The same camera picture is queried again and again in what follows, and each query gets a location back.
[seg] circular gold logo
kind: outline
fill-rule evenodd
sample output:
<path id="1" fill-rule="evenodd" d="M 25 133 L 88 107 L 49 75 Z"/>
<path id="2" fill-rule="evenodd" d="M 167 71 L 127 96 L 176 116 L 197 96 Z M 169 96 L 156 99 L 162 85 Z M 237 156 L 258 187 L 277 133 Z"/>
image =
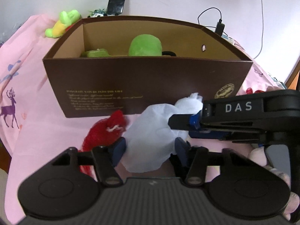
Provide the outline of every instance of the circular gold logo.
<path id="1" fill-rule="evenodd" d="M 217 91 L 214 98 L 226 98 L 234 91 L 234 84 L 227 84 Z"/>

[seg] purple deer print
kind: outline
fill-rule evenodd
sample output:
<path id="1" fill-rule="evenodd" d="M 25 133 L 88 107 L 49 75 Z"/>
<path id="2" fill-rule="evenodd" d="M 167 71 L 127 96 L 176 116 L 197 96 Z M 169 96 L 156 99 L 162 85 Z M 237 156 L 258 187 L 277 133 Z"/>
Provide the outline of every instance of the purple deer print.
<path id="1" fill-rule="evenodd" d="M 18 123 L 17 123 L 17 119 L 16 119 L 16 116 L 15 116 L 15 113 L 16 113 L 16 107 L 15 107 L 15 104 L 16 104 L 16 101 L 14 99 L 14 97 L 16 96 L 15 95 L 15 92 L 13 90 L 13 88 L 11 88 L 8 92 L 8 90 L 6 91 L 6 95 L 7 97 L 11 100 L 11 106 L 2 106 L 1 107 L 1 113 L 0 113 L 0 116 L 4 115 L 3 119 L 4 119 L 4 122 L 6 123 L 6 126 L 8 126 L 7 122 L 6 122 L 6 116 L 7 115 L 12 115 L 13 116 L 13 119 L 11 121 L 11 127 L 13 128 L 13 123 L 14 123 L 14 120 L 16 121 L 16 124 L 17 124 L 17 127 L 19 128 L 18 126 Z"/>

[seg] bed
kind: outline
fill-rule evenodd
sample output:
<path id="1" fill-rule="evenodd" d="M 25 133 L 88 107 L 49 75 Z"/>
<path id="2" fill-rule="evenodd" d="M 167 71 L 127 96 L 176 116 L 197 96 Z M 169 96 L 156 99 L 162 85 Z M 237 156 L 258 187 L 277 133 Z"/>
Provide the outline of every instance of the bed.
<path id="1" fill-rule="evenodd" d="M 0 101 L 1 106 L 10 110 L 1 117 L 0 138 L 12 155 L 5 195 L 5 211 L 12 224 L 24 217 L 17 199 L 20 183 L 68 147 L 80 148 L 91 126 L 104 118 L 65 118 L 58 105 L 42 63 L 42 58 L 56 41 L 45 38 L 44 31 L 54 23 L 47 15 L 32 16 L 0 48 Z M 281 89 L 256 63 L 251 67 L 238 95 L 244 95 L 250 87 L 253 91 Z M 132 123 L 138 115 L 127 117 Z M 250 145 L 217 140 L 191 139 L 190 142 L 214 152 L 232 148 L 247 156 L 252 150 Z M 116 169 L 123 179 L 137 175 L 128 173 L 122 165 Z M 166 162 L 158 171 L 139 175 L 172 174 Z M 216 175 L 218 170 L 209 168 L 206 181 Z"/>

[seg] yellow and green plush toy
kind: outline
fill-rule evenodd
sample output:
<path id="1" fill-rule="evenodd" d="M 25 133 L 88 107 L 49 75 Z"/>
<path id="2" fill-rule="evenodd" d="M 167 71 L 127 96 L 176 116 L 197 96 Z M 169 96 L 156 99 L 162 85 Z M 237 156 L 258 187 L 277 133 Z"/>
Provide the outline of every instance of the yellow and green plush toy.
<path id="1" fill-rule="evenodd" d="M 70 12 L 62 11 L 59 14 L 59 20 L 52 29 L 46 29 L 45 35 L 50 38 L 58 38 L 62 36 L 66 29 L 76 23 L 80 19 L 80 13 L 77 10 Z"/>

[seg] deer antlers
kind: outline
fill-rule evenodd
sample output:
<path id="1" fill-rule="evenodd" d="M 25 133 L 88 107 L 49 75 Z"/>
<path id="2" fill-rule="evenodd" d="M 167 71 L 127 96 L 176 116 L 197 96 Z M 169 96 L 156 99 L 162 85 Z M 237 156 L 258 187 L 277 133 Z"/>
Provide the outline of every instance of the deer antlers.
<path id="1" fill-rule="evenodd" d="M 14 92 L 14 90 L 13 90 L 13 88 L 11 88 L 10 90 L 9 90 L 9 96 L 7 95 L 7 97 L 9 98 L 9 99 L 11 99 L 11 98 L 13 98 L 13 97 L 15 97 L 16 95 L 15 95 L 15 92 Z"/>

